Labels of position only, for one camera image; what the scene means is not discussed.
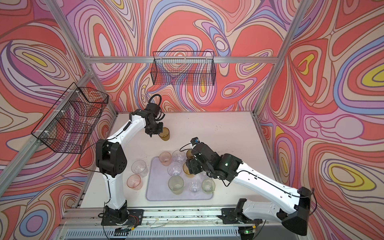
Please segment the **olive amber textured cup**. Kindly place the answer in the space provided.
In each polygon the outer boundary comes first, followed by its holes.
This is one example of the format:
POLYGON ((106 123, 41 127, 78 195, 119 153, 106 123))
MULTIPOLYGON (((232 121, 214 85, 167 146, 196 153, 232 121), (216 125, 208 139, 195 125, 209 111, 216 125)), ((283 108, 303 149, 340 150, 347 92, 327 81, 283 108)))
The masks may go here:
POLYGON ((194 158, 194 154, 192 153, 192 150, 193 150, 193 149, 188 149, 188 150, 187 150, 186 156, 187 156, 187 159, 188 159, 188 160, 194 158))

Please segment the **dark amber textured cup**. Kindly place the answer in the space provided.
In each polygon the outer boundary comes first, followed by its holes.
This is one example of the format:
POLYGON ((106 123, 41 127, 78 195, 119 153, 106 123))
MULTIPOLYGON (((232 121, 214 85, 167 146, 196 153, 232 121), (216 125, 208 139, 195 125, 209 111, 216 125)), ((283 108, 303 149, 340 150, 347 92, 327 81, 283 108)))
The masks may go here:
POLYGON ((168 141, 170 139, 170 130, 166 127, 163 127, 163 131, 161 133, 159 133, 159 137, 163 141, 168 141))

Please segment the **yellow smooth cup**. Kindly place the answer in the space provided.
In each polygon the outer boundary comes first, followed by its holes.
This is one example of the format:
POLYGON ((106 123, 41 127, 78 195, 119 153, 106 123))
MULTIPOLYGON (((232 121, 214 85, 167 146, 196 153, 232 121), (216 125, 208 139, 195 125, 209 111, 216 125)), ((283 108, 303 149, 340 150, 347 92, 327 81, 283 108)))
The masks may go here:
POLYGON ((194 175, 190 174, 189 168, 187 167, 186 163, 183 164, 183 171, 187 178, 193 178, 194 175))

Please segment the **clear faceted glass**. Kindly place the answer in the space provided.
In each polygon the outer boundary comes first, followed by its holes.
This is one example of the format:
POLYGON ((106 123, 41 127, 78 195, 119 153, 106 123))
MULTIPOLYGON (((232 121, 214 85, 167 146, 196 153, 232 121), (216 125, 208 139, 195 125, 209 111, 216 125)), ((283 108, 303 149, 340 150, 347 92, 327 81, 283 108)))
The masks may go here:
POLYGON ((207 175, 206 172, 201 172, 201 173, 199 173, 199 177, 202 178, 202 179, 209 178, 209 176, 207 175))
POLYGON ((171 155, 172 161, 175 163, 184 163, 187 160, 186 152, 181 152, 179 150, 176 150, 171 155))

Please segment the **pale green textured cup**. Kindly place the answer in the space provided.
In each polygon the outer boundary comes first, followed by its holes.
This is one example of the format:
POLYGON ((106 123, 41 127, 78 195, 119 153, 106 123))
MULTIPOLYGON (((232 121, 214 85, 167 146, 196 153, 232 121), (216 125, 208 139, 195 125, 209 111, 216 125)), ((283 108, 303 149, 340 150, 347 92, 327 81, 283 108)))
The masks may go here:
POLYGON ((212 179, 202 181, 202 190, 205 194, 212 194, 216 189, 216 184, 212 179))

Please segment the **small clear glass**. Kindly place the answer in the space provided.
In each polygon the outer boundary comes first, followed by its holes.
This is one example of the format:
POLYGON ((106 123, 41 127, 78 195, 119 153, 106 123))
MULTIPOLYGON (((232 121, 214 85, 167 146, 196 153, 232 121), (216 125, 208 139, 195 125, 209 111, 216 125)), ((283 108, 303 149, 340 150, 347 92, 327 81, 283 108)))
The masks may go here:
POLYGON ((189 191, 193 194, 197 194, 200 192, 202 187, 202 182, 200 180, 191 180, 189 182, 189 191))

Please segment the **clear tumbler back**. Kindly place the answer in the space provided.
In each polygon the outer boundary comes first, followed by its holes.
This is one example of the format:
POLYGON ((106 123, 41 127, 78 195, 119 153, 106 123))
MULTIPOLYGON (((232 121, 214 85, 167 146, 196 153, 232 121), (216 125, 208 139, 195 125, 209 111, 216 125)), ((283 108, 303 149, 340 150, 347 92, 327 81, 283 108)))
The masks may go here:
POLYGON ((180 163, 171 163, 167 168, 168 174, 172 176, 178 176, 183 171, 183 166, 180 163))

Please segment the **pink textured cup back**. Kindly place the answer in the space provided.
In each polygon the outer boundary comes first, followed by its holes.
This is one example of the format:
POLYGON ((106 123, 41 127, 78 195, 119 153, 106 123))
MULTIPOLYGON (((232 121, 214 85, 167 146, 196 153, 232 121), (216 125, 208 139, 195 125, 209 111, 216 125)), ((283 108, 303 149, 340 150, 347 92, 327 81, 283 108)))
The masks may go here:
POLYGON ((172 163, 172 155, 169 152, 162 152, 159 155, 159 160, 163 166, 167 167, 172 163))

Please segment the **tall pale green cup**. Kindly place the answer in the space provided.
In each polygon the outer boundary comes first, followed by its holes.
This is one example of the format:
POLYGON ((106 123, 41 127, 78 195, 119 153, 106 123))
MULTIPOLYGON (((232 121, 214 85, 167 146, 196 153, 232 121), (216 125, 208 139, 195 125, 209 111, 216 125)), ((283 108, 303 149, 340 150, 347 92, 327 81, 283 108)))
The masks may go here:
POLYGON ((168 187, 175 195, 180 195, 184 190, 184 180, 180 176, 172 176, 168 181, 168 187))

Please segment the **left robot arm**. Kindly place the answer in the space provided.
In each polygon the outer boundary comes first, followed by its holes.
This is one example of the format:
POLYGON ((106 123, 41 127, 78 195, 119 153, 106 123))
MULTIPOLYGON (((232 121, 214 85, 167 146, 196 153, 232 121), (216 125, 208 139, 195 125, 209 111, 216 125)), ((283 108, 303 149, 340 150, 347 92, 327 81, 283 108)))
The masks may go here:
POLYGON ((127 167, 127 154, 124 146, 127 145, 137 133, 144 130, 149 136, 163 132, 161 120, 164 114, 158 110, 136 110, 130 114, 129 120, 105 140, 96 143, 96 166, 103 174, 109 200, 106 206, 114 211, 121 210, 127 203, 124 196, 123 172, 127 167))

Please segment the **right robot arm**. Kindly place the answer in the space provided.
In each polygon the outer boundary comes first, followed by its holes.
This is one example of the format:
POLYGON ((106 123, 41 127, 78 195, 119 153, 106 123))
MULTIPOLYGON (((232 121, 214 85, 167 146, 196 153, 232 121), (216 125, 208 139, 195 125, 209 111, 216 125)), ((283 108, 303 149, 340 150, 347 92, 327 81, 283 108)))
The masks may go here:
POLYGON ((233 218, 244 224, 254 220, 280 222, 294 234, 307 235, 314 189, 296 189, 281 184, 257 172, 236 156, 219 155, 198 138, 191 139, 189 145, 193 156, 187 159, 186 165, 191 174, 205 172, 209 178, 221 180, 226 187, 230 184, 243 186, 272 204, 270 208, 263 208, 250 200, 240 199, 233 218))

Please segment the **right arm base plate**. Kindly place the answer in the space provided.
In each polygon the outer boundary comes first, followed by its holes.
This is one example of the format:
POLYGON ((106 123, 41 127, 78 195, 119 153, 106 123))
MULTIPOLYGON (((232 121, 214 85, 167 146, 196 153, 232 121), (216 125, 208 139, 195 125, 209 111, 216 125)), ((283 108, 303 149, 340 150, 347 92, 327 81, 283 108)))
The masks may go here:
POLYGON ((221 215, 218 218, 223 221, 223 224, 256 224, 263 223, 261 219, 250 219, 245 216, 243 210, 237 208, 222 208, 221 215))

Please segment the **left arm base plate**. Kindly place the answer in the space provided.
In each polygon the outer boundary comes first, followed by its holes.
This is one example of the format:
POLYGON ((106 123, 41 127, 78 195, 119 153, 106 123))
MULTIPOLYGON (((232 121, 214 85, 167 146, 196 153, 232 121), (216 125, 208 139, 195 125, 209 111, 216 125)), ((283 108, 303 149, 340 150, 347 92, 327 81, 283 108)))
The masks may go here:
POLYGON ((105 209, 103 213, 98 214, 102 219, 102 226, 139 226, 142 224, 144 210, 113 210, 105 209))

